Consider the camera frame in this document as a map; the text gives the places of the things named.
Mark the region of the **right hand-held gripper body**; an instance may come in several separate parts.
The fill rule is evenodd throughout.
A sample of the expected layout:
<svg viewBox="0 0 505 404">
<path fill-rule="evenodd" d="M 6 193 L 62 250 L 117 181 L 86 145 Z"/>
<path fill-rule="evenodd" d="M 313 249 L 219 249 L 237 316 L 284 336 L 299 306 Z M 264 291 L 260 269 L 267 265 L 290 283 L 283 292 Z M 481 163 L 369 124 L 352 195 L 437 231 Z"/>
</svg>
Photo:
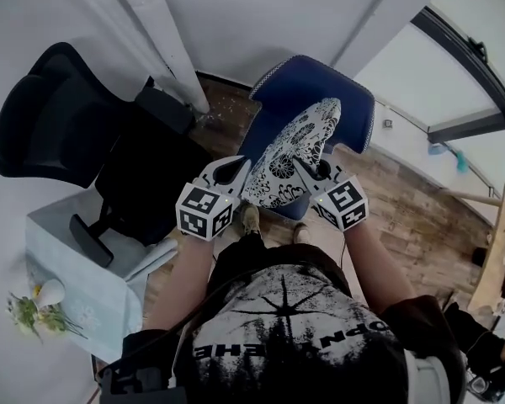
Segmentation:
<svg viewBox="0 0 505 404">
<path fill-rule="evenodd" d="M 340 231 L 369 217 L 369 201 L 356 176 L 337 183 L 313 199 L 313 210 Z"/>
</svg>

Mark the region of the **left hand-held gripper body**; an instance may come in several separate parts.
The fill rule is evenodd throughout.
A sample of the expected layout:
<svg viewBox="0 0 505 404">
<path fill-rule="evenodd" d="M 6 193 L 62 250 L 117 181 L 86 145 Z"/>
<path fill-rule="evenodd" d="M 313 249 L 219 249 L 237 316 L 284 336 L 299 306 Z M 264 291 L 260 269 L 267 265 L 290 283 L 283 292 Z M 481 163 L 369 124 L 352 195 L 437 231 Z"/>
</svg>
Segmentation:
<svg viewBox="0 0 505 404">
<path fill-rule="evenodd" d="M 175 205 L 178 229 L 204 241 L 213 240 L 231 224 L 239 193 L 238 176 L 217 183 L 204 173 L 186 183 Z"/>
</svg>

